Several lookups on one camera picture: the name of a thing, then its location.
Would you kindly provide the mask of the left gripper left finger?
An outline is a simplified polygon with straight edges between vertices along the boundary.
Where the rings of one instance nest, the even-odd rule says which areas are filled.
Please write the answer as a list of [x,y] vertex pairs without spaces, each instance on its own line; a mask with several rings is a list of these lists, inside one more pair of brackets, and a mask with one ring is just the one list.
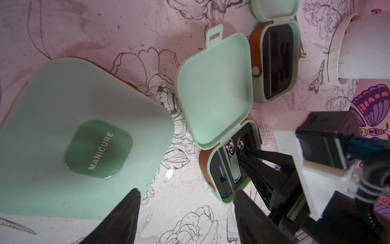
[[141,193],[132,189],[114,210],[82,241],[83,244],[133,244]]

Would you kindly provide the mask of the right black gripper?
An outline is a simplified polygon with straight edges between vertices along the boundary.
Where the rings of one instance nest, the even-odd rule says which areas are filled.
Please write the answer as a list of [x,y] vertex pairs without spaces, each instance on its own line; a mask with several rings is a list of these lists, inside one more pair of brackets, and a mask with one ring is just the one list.
[[259,159],[239,156],[239,163],[269,210],[269,218],[285,235],[295,235],[308,217],[303,189],[292,156],[274,151],[247,148],[246,154],[269,161],[280,171]]

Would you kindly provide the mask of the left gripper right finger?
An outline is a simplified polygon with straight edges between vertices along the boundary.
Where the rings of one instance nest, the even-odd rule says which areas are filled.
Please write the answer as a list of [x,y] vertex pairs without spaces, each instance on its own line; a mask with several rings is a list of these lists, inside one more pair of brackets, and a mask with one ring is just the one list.
[[242,190],[234,198],[235,216],[242,244],[292,244],[268,216]]

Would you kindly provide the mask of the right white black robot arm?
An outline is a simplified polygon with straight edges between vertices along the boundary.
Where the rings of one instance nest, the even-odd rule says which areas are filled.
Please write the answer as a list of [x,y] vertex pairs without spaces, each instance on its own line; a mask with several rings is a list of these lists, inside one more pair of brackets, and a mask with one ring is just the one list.
[[336,193],[318,221],[303,207],[295,221],[276,225],[240,190],[234,205],[241,243],[294,244],[294,232],[302,229],[318,244],[388,244],[390,221],[375,205],[390,192],[390,142],[353,137],[348,143],[352,156],[365,162],[354,199]]

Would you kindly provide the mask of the green clipper case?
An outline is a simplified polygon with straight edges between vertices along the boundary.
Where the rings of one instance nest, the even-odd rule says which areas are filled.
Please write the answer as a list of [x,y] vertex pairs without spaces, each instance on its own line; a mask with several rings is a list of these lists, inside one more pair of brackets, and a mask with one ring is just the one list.
[[1,124],[1,212],[104,219],[146,194],[173,136],[163,106],[106,70],[51,60]]

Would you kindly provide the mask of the small silver nail clipper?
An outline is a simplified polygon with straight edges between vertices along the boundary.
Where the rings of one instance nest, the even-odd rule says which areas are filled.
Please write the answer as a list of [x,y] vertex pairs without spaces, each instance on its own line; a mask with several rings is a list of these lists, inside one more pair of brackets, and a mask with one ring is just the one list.
[[245,148],[245,144],[244,144],[243,140],[241,140],[241,138],[238,138],[237,148],[239,149],[239,151],[243,151]]

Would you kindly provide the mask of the large green nail clipper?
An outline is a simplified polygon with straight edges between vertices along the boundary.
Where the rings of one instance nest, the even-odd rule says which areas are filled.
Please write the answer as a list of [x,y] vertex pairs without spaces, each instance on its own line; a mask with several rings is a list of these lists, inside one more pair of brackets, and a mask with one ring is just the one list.
[[235,183],[237,183],[241,179],[241,170],[237,157],[237,152],[233,140],[230,139],[225,145],[224,148],[226,150],[228,156],[228,165],[231,170],[231,174]]

